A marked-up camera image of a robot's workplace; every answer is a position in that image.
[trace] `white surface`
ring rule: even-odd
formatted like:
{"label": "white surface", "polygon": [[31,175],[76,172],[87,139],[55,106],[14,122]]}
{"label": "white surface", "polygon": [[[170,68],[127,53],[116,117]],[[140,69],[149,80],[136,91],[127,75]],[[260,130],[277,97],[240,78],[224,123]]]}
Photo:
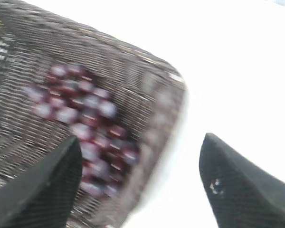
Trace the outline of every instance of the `white surface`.
{"label": "white surface", "polygon": [[285,7],[264,0],[27,1],[152,52],[187,81],[189,118],[175,139],[178,154],[166,161],[172,165],[153,200],[125,227],[217,227],[198,171],[206,132],[285,181]]}

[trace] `dark red fruit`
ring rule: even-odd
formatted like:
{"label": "dark red fruit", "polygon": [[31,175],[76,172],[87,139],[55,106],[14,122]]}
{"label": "dark red fruit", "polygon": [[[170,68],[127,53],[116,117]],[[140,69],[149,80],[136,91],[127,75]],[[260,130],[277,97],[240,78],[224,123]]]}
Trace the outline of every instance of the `dark red fruit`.
{"label": "dark red fruit", "polygon": [[47,103],[37,104],[33,111],[36,115],[40,116],[41,118],[51,120],[54,116],[54,110],[51,105]]}
{"label": "dark red fruit", "polygon": [[53,65],[49,73],[56,78],[63,79],[67,76],[67,68],[64,65],[56,64]]}
{"label": "dark red fruit", "polygon": [[51,104],[53,108],[60,109],[67,106],[67,101],[60,95],[51,94],[48,102]]}
{"label": "dark red fruit", "polygon": [[102,99],[105,99],[105,100],[110,98],[110,93],[104,89],[101,89],[101,88],[95,88],[93,93],[94,93],[94,95],[96,95]]}
{"label": "dark red fruit", "polygon": [[108,134],[112,138],[124,139],[127,136],[127,131],[118,125],[113,125],[109,127]]}
{"label": "dark red fruit", "polygon": [[107,151],[110,148],[111,141],[104,136],[96,136],[94,139],[94,143],[98,145],[102,151]]}
{"label": "dark red fruit", "polygon": [[102,101],[99,104],[98,110],[101,116],[108,119],[114,119],[117,114],[117,108],[115,104],[110,101]]}
{"label": "dark red fruit", "polygon": [[77,121],[79,112],[70,107],[63,107],[56,113],[56,120],[65,124],[73,124]]}
{"label": "dark red fruit", "polygon": [[76,95],[79,95],[78,82],[74,80],[63,81],[61,90],[68,97],[74,97]]}
{"label": "dark red fruit", "polygon": [[99,159],[100,149],[99,146],[89,142],[80,143],[82,158],[91,162]]}
{"label": "dark red fruit", "polygon": [[111,172],[114,173],[123,173],[125,170],[125,163],[121,158],[114,158],[110,163]]}
{"label": "dark red fruit", "polygon": [[133,148],[125,147],[122,150],[122,153],[123,153],[123,160],[128,165],[133,166],[138,162],[139,153],[137,150],[135,150]]}
{"label": "dark red fruit", "polygon": [[120,155],[124,147],[125,147],[125,141],[121,139],[113,139],[110,143],[110,150]]}
{"label": "dark red fruit", "polygon": [[90,127],[97,127],[100,125],[100,116],[98,115],[98,113],[95,110],[91,110],[91,109],[85,109],[82,113],[81,113],[81,117],[80,120],[82,123],[90,126]]}
{"label": "dark red fruit", "polygon": [[80,188],[96,198],[104,195],[104,186],[93,178],[83,177],[80,182]]}
{"label": "dark red fruit", "polygon": [[91,163],[91,175],[98,178],[105,178],[109,175],[109,164],[99,159]]}
{"label": "dark red fruit", "polygon": [[89,93],[92,93],[94,91],[95,86],[91,82],[81,80],[78,82],[78,88],[81,92],[89,94]]}
{"label": "dark red fruit", "polygon": [[74,98],[71,98],[70,104],[71,104],[72,108],[75,108],[77,110],[81,110],[84,107],[84,100],[80,96],[79,97],[74,97]]}
{"label": "dark red fruit", "polygon": [[84,97],[84,106],[91,109],[97,109],[100,104],[100,98],[95,95],[87,95]]}
{"label": "dark red fruit", "polygon": [[81,141],[88,141],[94,136],[94,132],[91,128],[83,123],[73,124],[70,127],[70,131]]}

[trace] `grape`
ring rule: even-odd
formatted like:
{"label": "grape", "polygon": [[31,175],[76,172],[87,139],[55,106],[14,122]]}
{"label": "grape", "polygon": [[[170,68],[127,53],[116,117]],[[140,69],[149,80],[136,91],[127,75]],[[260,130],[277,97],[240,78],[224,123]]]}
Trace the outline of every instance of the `grape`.
{"label": "grape", "polygon": [[100,115],[108,119],[115,118],[116,113],[117,113],[117,108],[115,104],[110,101],[101,102],[98,109],[99,109]]}
{"label": "grape", "polygon": [[56,119],[65,124],[72,124],[78,119],[78,113],[74,108],[63,107],[56,113]]}
{"label": "grape", "polygon": [[95,95],[88,95],[84,98],[84,106],[87,108],[97,109],[100,104],[100,98]]}
{"label": "grape", "polygon": [[34,113],[44,119],[52,119],[53,108],[47,103],[41,103],[34,107]]}
{"label": "grape", "polygon": [[79,140],[87,141],[93,137],[91,128],[83,123],[76,123],[70,127],[73,135],[77,136]]}
{"label": "grape", "polygon": [[80,182],[80,188],[93,197],[98,198],[104,194],[104,186],[91,178],[83,178]]}
{"label": "grape", "polygon": [[80,143],[82,158],[88,161],[96,161],[99,159],[100,150],[96,144],[89,142]]}
{"label": "grape", "polygon": [[101,88],[95,88],[94,94],[102,99],[109,99],[110,93],[104,89]]}
{"label": "grape", "polygon": [[96,111],[91,109],[85,109],[81,113],[80,120],[82,123],[90,126],[90,127],[97,127],[100,125],[100,118]]}

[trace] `woven texture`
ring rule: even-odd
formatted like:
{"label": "woven texture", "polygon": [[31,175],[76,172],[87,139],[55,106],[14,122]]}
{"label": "woven texture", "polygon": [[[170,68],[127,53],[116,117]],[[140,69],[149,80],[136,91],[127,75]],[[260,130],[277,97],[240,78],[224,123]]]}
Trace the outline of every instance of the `woven texture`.
{"label": "woven texture", "polygon": [[69,227],[119,227],[139,201],[180,111],[185,84],[167,62],[93,28],[17,0],[0,0],[0,177],[19,176],[68,135],[67,126],[32,114],[22,92],[43,82],[54,62],[83,64],[114,95],[119,120],[139,142],[141,159],[117,199],[79,190]]}
{"label": "woven texture", "polygon": [[79,141],[72,136],[0,188],[0,228],[64,228],[81,169]]}
{"label": "woven texture", "polygon": [[220,228],[285,228],[285,184],[250,163],[213,134],[199,170]]}

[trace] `wicker basket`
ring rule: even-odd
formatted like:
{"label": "wicker basket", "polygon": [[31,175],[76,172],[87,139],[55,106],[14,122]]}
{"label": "wicker basket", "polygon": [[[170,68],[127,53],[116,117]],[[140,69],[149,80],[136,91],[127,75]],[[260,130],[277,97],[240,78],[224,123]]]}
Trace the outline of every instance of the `wicker basket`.
{"label": "wicker basket", "polygon": [[120,227],[139,201],[179,114],[185,84],[167,62],[88,26],[17,0],[0,0],[0,178],[9,181],[68,135],[30,111],[22,87],[42,82],[53,62],[87,66],[114,94],[120,121],[142,156],[117,199],[79,190],[68,227]]}

